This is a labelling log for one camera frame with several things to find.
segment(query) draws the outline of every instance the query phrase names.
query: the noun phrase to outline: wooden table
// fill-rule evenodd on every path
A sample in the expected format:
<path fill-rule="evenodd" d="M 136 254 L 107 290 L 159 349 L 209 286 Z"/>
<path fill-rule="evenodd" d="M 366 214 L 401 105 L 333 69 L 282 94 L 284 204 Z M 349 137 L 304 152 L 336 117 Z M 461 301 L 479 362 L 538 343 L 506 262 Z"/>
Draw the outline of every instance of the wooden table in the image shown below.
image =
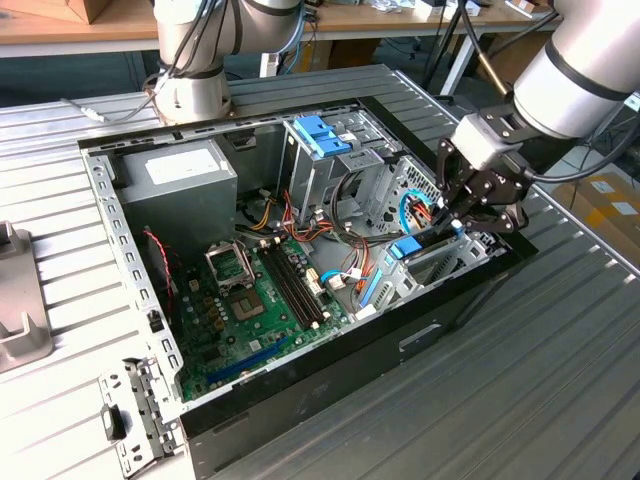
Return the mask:
<path fill-rule="evenodd" d="M 368 5 L 346 6 L 326 4 L 318 9 L 317 40 L 357 38 L 412 37 L 435 35 L 439 17 L 426 21 L 413 10 L 381 13 Z M 472 18 L 476 33 L 518 32 L 531 21 L 506 7 L 500 0 L 491 8 L 483 8 Z M 443 22 L 443 29 L 448 22 Z M 463 34 L 459 26 L 456 33 Z M 311 38 L 309 25 L 302 37 Z M 92 25 L 82 25 L 25 13 L 0 10 L 0 57 L 26 57 L 78 53 L 104 53 L 158 49 L 158 33 L 148 0 L 114 0 Z M 444 93 L 457 85 L 472 54 L 471 42 L 465 41 L 454 63 Z M 263 58 L 261 72 L 272 73 L 269 57 Z"/>

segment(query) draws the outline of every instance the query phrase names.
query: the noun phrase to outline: green circuit board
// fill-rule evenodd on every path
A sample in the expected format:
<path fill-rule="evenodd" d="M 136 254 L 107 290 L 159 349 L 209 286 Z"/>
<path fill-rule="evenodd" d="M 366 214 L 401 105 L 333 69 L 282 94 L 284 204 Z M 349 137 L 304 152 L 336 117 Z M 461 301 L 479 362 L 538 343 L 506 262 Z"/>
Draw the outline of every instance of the green circuit board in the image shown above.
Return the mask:
<path fill-rule="evenodd" d="M 304 266 L 298 265 L 300 271 L 311 267 L 296 241 L 289 239 L 280 248 L 288 257 L 295 256 L 307 262 Z M 186 275 L 174 275 L 180 293 L 172 330 L 184 359 L 180 383 L 185 401 L 194 400 L 237 379 L 243 372 L 255 370 L 348 323 L 341 305 L 334 298 L 325 296 L 324 302 L 316 300 L 324 322 L 314 326 L 317 328 L 303 328 L 257 251 L 248 253 L 256 277 L 252 289 L 240 288 L 226 296 L 221 294 L 204 256 L 202 262 L 187 270 Z M 229 278 L 242 270 L 233 254 L 224 254 L 214 260 L 218 278 Z M 252 316 L 239 319 L 238 314 Z M 233 370 L 243 361 L 248 361 L 250 366 L 216 379 L 216 374 Z"/>

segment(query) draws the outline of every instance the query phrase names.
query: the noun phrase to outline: blue expansion slot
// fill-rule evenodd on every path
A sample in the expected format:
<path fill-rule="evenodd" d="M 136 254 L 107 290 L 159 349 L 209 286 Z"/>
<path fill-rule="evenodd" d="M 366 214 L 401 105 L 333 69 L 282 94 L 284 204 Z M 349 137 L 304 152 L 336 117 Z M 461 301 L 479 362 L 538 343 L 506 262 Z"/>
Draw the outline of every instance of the blue expansion slot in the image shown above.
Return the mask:
<path fill-rule="evenodd" d="M 271 345 L 270 347 L 263 348 L 259 352 L 254 353 L 250 357 L 245 358 L 244 360 L 240 360 L 239 362 L 234 363 L 233 365 L 229 365 L 228 367 L 224 367 L 217 372 L 207 374 L 207 382 L 209 385 L 216 383 L 220 380 L 224 380 L 229 378 L 237 373 L 243 372 L 254 365 L 263 362 L 264 360 L 268 360 L 273 357 L 280 347 L 289 339 L 289 337 L 284 337 L 278 340 L 276 343 Z"/>

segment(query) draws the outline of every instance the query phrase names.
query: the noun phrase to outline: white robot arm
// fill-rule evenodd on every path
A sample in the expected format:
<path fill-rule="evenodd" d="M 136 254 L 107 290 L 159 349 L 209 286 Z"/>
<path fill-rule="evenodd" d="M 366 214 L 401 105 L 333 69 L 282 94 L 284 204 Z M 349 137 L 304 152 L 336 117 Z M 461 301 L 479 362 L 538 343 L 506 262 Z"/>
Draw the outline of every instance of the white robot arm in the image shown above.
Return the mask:
<path fill-rule="evenodd" d="M 226 55 L 288 50 L 304 28 L 302 0 L 156 0 L 154 15 L 165 74 L 156 105 L 180 123 L 229 112 Z"/>

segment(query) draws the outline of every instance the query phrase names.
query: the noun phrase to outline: gray stand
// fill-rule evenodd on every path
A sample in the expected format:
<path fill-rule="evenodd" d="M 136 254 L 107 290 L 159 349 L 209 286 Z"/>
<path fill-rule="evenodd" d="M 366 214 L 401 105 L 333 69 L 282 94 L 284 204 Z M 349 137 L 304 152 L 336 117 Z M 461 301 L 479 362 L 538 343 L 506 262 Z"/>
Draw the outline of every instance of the gray stand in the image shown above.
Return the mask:
<path fill-rule="evenodd" d="M 29 232 L 0 222 L 0 373 L 53 350 Z"/>

